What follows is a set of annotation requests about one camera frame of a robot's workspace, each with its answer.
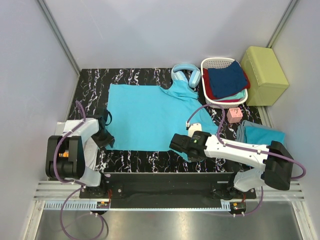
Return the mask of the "turquoise t-shirt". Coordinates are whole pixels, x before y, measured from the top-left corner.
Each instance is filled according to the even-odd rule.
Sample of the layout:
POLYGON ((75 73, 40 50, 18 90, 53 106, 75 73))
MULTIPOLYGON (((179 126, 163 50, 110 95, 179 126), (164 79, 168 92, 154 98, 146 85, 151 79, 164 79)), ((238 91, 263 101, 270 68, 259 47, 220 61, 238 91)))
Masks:
POLYGON ((168 89, 159 85, 111 84, 106 129, 114 137, 111 150, 167 152, 174 134, 187 135, 186 122, 201 124, 216 134, 218 126, 198 101, 198 94, 183 80, 168 89))

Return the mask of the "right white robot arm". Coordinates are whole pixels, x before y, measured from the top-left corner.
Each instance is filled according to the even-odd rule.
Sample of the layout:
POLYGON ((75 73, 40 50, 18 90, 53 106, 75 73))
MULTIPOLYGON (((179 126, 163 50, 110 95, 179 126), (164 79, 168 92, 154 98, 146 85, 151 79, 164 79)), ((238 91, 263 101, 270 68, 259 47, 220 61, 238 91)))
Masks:
POLYGON ((186 154, 190 162, 222 158, 252 167, 236 173, 233 182, 227 185, 228 195, 232 198, 239 198, 244 192, 263 186, 280 191, 290 189, 293 163, 289 160, 292 156, 278 141, 272 141, 270 145, 248 144, 195 131, 191 137, 174 134, 169 147, 186 154))

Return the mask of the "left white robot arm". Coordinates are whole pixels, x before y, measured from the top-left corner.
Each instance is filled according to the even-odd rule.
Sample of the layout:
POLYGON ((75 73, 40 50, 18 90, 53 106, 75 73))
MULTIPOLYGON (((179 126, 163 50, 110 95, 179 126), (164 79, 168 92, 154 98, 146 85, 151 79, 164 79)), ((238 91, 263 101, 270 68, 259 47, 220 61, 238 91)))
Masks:
POLYGON ((102 182, 100 172, 86 166, 84 148, 88 140, 92 140, 98 149, 114 146, 115 138, 107 130, 112 119, 112 114, 102 107, 85 119, 64 122, 62 134, 48 138, 46 175, 62 183, 75 182, 90 187, 95 197, 103 198, 108 193, 108 186, 102 182))

